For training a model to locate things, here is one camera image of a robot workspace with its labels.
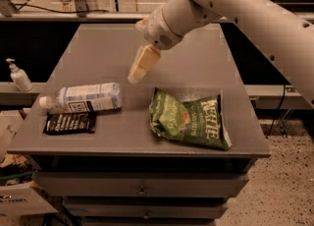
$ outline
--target clear bottle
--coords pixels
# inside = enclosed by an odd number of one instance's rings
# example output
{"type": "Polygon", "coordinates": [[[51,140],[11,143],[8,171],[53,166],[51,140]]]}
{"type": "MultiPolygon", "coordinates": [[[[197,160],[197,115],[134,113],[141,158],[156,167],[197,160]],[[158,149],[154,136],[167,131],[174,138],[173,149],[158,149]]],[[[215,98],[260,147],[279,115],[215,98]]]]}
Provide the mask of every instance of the clear bottle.
{"type": "Polygon", "coordinates": [[[117,109],[122,106],[117,83],[62,87],[54,96],[39,98],[40,108],[50,113],[78,113],[117,109]]]}
{"type": "Polygon", "coordinates": [[[29,91],[32,89],[32,84],[26,72],[16,66],[12,58],[7,58],[6,61],[9,63],[9,68],[11,69],[11,79],[16,84],[20,91],[29,91]]]}

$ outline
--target black snack bag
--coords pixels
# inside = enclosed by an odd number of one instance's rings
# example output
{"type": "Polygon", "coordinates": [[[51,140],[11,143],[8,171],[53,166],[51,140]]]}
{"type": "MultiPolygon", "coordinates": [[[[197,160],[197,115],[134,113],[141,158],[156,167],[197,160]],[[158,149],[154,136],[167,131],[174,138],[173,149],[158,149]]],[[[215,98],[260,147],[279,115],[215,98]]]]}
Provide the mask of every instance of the black snack bag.
{"type": "Polygon", "coordinates": [[[43,133],[51,136],[94,133],[95,112],[48,114],[43,133]]]}

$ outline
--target green chip bag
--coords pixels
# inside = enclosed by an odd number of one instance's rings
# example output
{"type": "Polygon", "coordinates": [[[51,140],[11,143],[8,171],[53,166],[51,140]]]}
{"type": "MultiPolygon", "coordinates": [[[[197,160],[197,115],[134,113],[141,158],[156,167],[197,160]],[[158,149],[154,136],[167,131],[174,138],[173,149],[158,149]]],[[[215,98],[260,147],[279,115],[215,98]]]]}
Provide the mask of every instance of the green chip bag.
{"type": "Polygon", "coordinates": [[[229,136],[223,127],[221,95],[179,102],[156,88],[149,106],[153,132],[170,141],[182,141],[228,150],[229,136]]]}

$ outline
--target table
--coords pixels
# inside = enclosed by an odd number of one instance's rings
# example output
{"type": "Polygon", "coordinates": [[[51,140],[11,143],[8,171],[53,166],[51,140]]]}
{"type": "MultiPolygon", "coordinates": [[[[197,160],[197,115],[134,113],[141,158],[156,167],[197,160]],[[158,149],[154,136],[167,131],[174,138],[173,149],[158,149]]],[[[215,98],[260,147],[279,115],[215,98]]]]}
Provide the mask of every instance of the table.
{"type": "Polygon", "coordinates": [[[134,55],[146,44],[130,24],[80,25],[39,96],[68,85],[116,82],[122,109],[100,113],[95,134],[51,137],[42,133],[46,113],[37,99],[9,152],[26,156],[38,170],[33,179],[62,197],[84,225],[140,225],[147,219],[153,225],[214,225],[228,198],[247,183],[255,160],[270,155],[269,146],[219,25],[195,29],[162,51],[152,71],[131,85],[134,55]],[[153,134],[148,106],[156,86],[182,101],[222,94],[232,148],[153,134]]]}

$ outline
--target white pump bottle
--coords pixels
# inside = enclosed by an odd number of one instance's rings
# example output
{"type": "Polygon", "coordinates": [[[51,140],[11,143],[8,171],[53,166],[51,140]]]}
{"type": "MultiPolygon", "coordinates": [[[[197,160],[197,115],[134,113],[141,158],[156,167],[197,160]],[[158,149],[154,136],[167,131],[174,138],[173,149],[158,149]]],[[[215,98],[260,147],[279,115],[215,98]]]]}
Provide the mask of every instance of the white pump bottle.
{"type": "Polygon", "coordinates": [[[14,59],[8,58],[6,61],[10,64],[9,68],[11,69],[11,79],[16,84],[20,91],[29,91],[32,89],[32,84],[26,72],[19,67],[17,67],[13,62],[14,59]]]}

